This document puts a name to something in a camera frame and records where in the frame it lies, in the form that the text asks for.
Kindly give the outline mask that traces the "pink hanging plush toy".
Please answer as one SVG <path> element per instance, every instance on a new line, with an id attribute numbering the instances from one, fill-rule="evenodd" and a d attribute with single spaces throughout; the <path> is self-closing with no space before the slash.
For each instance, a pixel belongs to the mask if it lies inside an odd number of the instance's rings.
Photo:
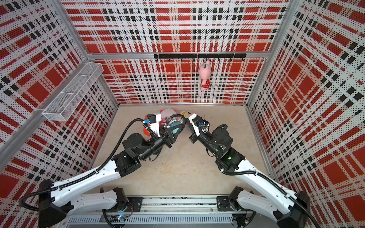
<path id="1" fill-rule="evenodd" d="M 198 74 L 201 79 L 201 91 L 207 90 L 211 84 L 212 66 L 210 60 L 205 61 L 199 66 Z"/>

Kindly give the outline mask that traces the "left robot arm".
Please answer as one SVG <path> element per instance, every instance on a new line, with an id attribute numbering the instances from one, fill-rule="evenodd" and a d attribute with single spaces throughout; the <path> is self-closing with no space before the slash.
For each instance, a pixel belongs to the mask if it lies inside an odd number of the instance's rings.
<path id="1" fill-rule="evenodd" d="M 154 154 L 159 155 L 164 146 L 170 148 L 186 126 L 185 117 L 179 114 L 169 117 L 164 125 L 136 118 L 126 129 L 135 122 L 143 124 L 150 133 L 149 140 L 139 133 L 125 137 L 127 131 L 123 131 L 117 145 L 100 166 L 66 180 L 44 180 L 37 192 L 20 197 L 19 205 L 38 213 L 40 228 L 56 225 L 83 205 L 80 198 L 83 193 L 133 173 L 141 167 L 141 161 L 150 159 Z"/>

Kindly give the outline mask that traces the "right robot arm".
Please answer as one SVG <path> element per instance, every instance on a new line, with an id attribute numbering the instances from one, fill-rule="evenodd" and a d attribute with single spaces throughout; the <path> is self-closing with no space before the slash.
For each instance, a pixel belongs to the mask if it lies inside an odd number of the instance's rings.
<path id="1" fill-rule="evenodd" d="M 209 123 L 204 120 L 188 124 L 192 143 L 199 141 L 216 157 L 219 171 L 234 176 L 259 192 L 253 194 L 235 187 L 229 196 L 229 205 L 234 211 L 250 210 L 272 219 L 280 228 L 303 228 L 308 220 L 318 228 L 319 223 L 310 212 L 309 196 L 290 190 L 256 168 L 244 155 L 232 147 L 233 139 L 227 125 L 218 126 L 209 132 Z"/>

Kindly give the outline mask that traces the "pink striped plush doll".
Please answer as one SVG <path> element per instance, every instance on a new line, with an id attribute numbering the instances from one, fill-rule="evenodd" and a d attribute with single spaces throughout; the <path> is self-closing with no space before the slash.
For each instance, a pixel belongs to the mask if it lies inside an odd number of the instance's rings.
<path id="1" fill-rule="evenodd" d="M 166 109 L 160 110 L 160 115 L 161 115 L 161 119 L 162 119 L 160 122 L 160 126 L 163 126 L 165 124 L 165 122 L 167 121 L 167 119 L 175 114 L 177 114 L 177 111 L 172 108 L 166 108 Z"/>

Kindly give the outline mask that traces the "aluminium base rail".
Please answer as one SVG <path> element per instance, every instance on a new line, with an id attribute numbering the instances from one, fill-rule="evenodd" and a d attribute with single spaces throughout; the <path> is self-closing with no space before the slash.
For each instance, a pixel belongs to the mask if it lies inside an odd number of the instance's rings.
<path id="1" fill-rule="evenodd" d="M 58 228 L 91 227 L 112 224 L 132 225 L 228 225 L 246 227 L 255 217 L 264 216 L 280 222 L 284 213 L 260 194 L 244 192 L 237 201 L 226 195 L 175 195 L 130 197 L 134 210 L 77 212 Z"/>

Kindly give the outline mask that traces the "black hook rail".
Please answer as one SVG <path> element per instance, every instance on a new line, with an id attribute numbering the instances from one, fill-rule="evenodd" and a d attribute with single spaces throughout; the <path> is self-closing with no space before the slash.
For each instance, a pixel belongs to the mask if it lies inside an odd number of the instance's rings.
<path id="1" fill-rule="evenodd" d="M 154 59 L 245 59 L 246 53 L 183 53 L 154 54 Z"/>

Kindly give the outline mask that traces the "orange plush toy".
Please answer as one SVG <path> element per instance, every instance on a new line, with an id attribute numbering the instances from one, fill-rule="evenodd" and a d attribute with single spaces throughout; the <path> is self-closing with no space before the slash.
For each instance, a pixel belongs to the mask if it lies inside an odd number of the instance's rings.
<path id="1" fill-rule="evenodd" d="M 145 116 L 144 120 L 147 121 L 147 125 L 150 126 L 150 123 L 149 123 L 149 120 L 148 120 L 147 115 Z M 150 137 L 150 133 L 149 133 L 149 131 L 146 128 L 143 129 L 143 132 L 144 132 L 144 134 L 146 136 Z"/>

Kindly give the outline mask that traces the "teal charger bottom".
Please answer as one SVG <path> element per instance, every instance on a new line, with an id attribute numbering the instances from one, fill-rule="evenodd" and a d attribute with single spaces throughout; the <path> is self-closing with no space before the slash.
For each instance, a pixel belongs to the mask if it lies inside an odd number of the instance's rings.
<path id="1" fill-rule="evenodd" d="M 177 128 L 175 128 L 173 131 L 172 131 L 172 134 L 177 134 L 181 131 L 181 126 L 178 126 Z"/>

